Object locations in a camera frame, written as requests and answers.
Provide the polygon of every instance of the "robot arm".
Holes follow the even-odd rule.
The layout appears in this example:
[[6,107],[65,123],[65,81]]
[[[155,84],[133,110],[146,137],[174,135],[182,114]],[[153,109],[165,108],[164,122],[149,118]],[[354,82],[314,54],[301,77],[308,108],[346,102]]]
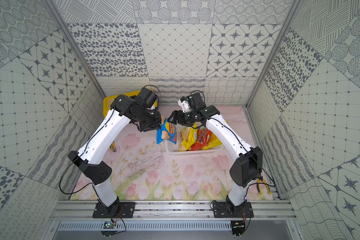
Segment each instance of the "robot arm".
[[182,111],[173,111],[168,122],[189,127],[195,122],[201,122],[220,139],[235,160],[230,169],[234,183],[226,202],[231,215],[241,213],[246,202],[247,188],[260,177],[263,152],[259,147],[253,148],[238,137],[213,105],[205,105],[200,93],[182,97],[178,103]]
[[99,202],[107,207],[110,217],[119,212],[119,198],[110,182],[112,169],[102,161],[108,146],[114,141],[121,130],[130,122],[139,122],[139,131],[145,132],[160,128],[161,116],[152,109],[159,99],[147,88],[142,88],[132,98],[123,94],[115,98],[104,121],[96,132],[78,151],[71,151],[68,158],[92,180],[93,188]]

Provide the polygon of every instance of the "black mounting plate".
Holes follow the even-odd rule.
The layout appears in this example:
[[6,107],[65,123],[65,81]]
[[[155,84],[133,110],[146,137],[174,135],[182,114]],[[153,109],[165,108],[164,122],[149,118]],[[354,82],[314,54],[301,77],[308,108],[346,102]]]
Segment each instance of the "black mounting plate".
[[[132,218],[133,217],[133,213],[135,211],[135,202],[120,202],[119,207],[121,208],[122,212],[119,216],[119,218]],[[112,214],[113,216],[110,216],[109,212],[104,208],[104,205],[102,205],[101,203],[97,203],[96,204],[96,210],[93,212],[92,218],[111,218],[111,217],[115,217],[114,214]],[[110,212],[117,212],[117,207],[115,206],[115,209],[112,209]]]
[[237,211],[234,215],[231,215],[228,212],[226,202],[213,202],[212,203],[213,209],[213,215],[215,218],[226,218],[226,217],[237,217],[237,218],[243,218],[243,212],[245,212],[245,216],[247,218],[253,218],[253,210],[252,205],[250,202],[244,202],[243,207]]

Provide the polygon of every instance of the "red chip bag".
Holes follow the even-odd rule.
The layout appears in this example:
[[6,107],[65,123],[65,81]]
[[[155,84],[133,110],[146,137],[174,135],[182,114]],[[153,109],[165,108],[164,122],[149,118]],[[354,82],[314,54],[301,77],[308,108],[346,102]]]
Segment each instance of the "red chip bag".
[[197,129],[197,140],[189,148],[189,151],[201,150],[202,147],[205,147],[209,138],[211,137],[212,132],[206,127],[201,127]]

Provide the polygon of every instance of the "patterned wall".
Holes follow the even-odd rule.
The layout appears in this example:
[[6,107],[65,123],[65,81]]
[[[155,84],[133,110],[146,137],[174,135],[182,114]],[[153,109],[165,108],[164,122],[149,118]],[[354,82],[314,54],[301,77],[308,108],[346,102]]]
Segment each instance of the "patterned wall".
[[305,237],[360,239],[360,1],[304,0],[249,108]]
[[0,1],[0,239],[39,239],[68,198],[68,152],[101,121],[102,96],[42,2]]
[[221,86],[221,96],[207,98],[209,104],[244,105],[292,0],[55,4],[107,96],[159,84],[163,104],[176,104],[191,92],[181,84],[191,81],[192,90],[209,96]]

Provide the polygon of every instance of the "yellow chip bag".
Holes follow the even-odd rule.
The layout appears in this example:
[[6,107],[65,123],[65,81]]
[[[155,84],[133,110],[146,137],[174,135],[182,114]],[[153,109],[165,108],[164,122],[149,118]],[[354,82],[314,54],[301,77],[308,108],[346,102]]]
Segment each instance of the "yellow chip bag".
[[212,135],[210,136],[210,138],[208,139],[208,142],[206,143],[206,145],[204,147],[202,147],[202,150],[207,150],[211,147],[216,147],[221,145],[221,141],[217,138],[217,136],[215,134],[212,133]]
[[197,129],[193,129],[192,127],[184,127],[184,129],[180,132],[180,143],[179,152],[187,151],[197,139]]

